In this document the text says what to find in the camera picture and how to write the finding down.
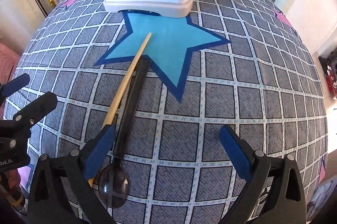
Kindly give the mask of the red items on wall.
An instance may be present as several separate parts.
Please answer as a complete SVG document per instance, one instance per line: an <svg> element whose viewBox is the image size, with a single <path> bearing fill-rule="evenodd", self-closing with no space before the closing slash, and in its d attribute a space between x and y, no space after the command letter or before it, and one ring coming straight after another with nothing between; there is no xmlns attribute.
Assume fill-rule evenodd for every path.
<svg viewBox="0 0 337 224"><path fill-rule="evenodd" d="M319 56L318 57L321 67L324 72L324 77L328 86L328 90L333 99L336 100L336 74L332 68L332 64L329 59Z"/></svg>

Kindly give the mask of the grey checked tablecloth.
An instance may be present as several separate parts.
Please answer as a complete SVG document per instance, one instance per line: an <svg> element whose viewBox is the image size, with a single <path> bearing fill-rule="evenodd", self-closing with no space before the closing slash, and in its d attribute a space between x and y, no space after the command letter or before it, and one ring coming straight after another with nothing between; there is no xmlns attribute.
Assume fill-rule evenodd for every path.
<svg viewBox="0 0 337 224"><path fill-rule="evenodd" d="M109 13L104 0L62 2L26 47L16 75L30 83L5 102L11 119L41 94L55 110L33 126L28 153L65 156L96 137L128 62L97 65L115 43L140 33L139 13ZM144 81L123 167L125 204L108 208L118 223L217 223L245 182L219 140L228 124L255 150L292 154L312 195L327 158L322 85L312 57L271 0L194 0L174 37L190 45L211 34L228 40L191 54L181 100L156 74Z"/></svg>

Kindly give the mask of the bamboo chopstick centre left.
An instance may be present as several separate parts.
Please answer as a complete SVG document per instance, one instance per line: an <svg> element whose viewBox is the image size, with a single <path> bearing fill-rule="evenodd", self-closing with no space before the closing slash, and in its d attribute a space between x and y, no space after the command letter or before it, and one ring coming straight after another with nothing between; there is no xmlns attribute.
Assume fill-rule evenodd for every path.
<svg viewBox="0 0 337 224"><path fill-rule="evenodd" d="M130 80L132 78L132 75L134 73L134 70L136 68L136 65L140 59L140 57L142 56L143 51L145 50L150 38L151 38L152 34L148 33L148 35L146 36L146 38L144 39L143 43L141 44L141 46L139 47L138 52L136 53L134 59L132 60L125 76L123 77L118 90L114 96L114 99L111 102L111 105L108 109L108 113L104 119L103 125L102 127L104 127L105 125L112 125L112 121L114 119L114 116L116 114L116 111L118 109L118 106L123 98L123 95L126 91L126 88L128 87L128 84L130 83Z"/></svg>

